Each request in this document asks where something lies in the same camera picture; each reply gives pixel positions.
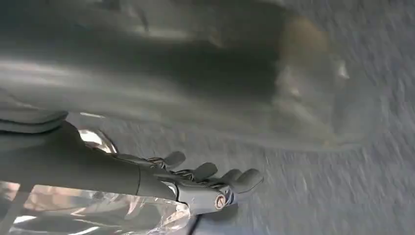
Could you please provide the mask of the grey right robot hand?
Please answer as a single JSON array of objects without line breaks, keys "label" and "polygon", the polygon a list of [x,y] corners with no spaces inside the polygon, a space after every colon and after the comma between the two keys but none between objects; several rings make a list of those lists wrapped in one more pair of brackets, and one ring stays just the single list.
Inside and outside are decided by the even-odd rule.
[{"label": "grey right robot hand", "polygon": [[207,163],[174,172],[167,159],[105,153],[88,146],[68,122],[39,133],[0,133],[0,178],[20,184],[25,191],[52,186],[149,196],[183,202],[196,213],[210,213],[219,195],[226,206],[232,205],[250,196],[263,181],[256,169],[233,169],[221,178],[214,177],[216,170]]}]

